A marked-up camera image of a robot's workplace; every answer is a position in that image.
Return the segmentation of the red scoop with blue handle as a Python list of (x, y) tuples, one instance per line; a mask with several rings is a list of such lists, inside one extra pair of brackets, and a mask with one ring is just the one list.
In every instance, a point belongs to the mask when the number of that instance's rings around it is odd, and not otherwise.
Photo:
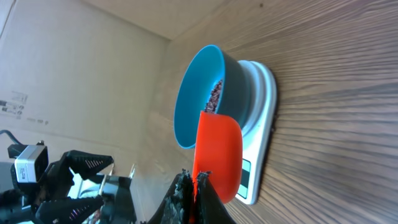
[(197, 129), (193, 161), (193, 208), (190, 223), (194, 223), (197, 175), (209, 172), (209, 179), (221, 202), (235, 198), (241, 183), (243, 137), (241, 128), (232, 117), (202, 111)]

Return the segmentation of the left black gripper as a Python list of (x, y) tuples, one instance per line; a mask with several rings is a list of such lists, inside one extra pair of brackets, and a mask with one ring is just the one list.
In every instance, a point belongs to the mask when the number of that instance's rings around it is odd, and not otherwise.
[(113, 164), (113, 157), (72, 150), (66, 160), (51, 163), (35, 183), (19, 183), (11, 166), (12, 189), (1, 192), (1, 223), (81, 224), (99, 210), (100, 195), (67, 197), (74, 185), (70, 168), (86, 180)]

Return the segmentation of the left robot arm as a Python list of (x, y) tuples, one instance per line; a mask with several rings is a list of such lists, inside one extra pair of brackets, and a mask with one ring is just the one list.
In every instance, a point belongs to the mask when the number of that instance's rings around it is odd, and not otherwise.
[(1, 223), (135, 223), (131, 178), (104, 175), (111, 156), (69, 151), (38, 183), (1, 193)]

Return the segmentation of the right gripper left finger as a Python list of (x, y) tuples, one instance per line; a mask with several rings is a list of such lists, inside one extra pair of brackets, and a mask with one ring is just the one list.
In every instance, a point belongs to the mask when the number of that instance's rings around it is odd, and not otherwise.
[(182, 169), (171, 183), (163, 201), (147, 224), (188, 224), (193, 202), (193, 181)]

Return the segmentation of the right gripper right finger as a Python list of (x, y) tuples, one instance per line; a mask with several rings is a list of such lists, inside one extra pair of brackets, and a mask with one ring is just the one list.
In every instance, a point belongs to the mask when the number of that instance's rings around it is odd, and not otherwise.
[(236, 224), (209, 179), (209, 172), (197, 175), (194, 224)]

